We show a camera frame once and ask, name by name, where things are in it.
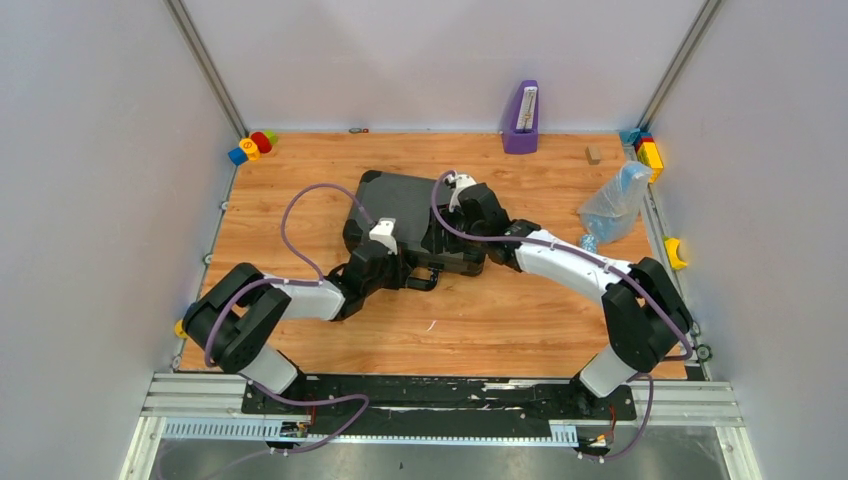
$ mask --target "purple holder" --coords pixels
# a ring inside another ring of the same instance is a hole
[[[521,110],[521,100],[524,98],[524,89],[526,87],[539,87],[535,80],[525,80],[521,82],[518,91],[512,99],[512,102],[507,107],[506,115],[504,115],[503,124],[501,125],[501,139],[504,143],[504,152],[510,155],[524,155],[533,153],[539,148],[539,92],[536,91],[536,106],[533,109],[533,127],[529,132],[517,131],[515,125],[518,122],[518,116]]]

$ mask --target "wooden floor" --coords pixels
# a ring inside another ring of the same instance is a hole
[[[588,165],[588,145],[600,148],[600,165]],[[577,208],[623,162],[616,135],[542,136],[539,152],[526,156],[505,155],[496,135],[281,135],[272,153],[238,172],[205,288],[239,262],[315,278],[286,249],[279,228],[292,196],[316,182],[353,191],[368,169],[436,178],[456,168],[488,183],[512,218],[576,243],[585,233]],[[347,261],[341,232],[349,209],[347,197],[323,189],[305,195],[292,212],[289,238],[325,272]],[[651,255],[641,220],[600,253],[634,261]],[[479,277],[445,274],[432,292],[379,291],[344,322],[281,322],[270,344],[305,372],[572,376],[607,344],[607,334],[600,307],[589,300],[487,261]],[[202,368],[202,351],[189,341],[181,369]],[[685,377],[679,362],[655,373]]]

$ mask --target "red toy block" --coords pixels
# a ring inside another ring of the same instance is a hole
[[[253,132],[250,134],[250,139],[259,147],[259,153],[268,153],[271,151],[271,141],[262,132]]]

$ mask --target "black mounting plate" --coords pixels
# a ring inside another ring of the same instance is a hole
[[[636,418],[630,387],[619,386],[593,405],[581,405],[575,384],[533,379],[510,383],[509,378],[423,377],[406,375],[318,375],[302,377],[283,394],[293,400],[338,398],[365,393],[368,410],[348,428],[350,435],[547,437],[549,420]],[[329,434],[361,406],[359,401],[319,407],[311,433]],[[392,408],[419,408],[393,411]],[[248,385],[242,412],[285,415],[310,413],[311,408],[278,403]]]

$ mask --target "plastic bag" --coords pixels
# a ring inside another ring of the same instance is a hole
[[[633,230],[642,198],[648,191],[651,167],[628,161],[580,208],[580,223],[600,243],[614,242]]]

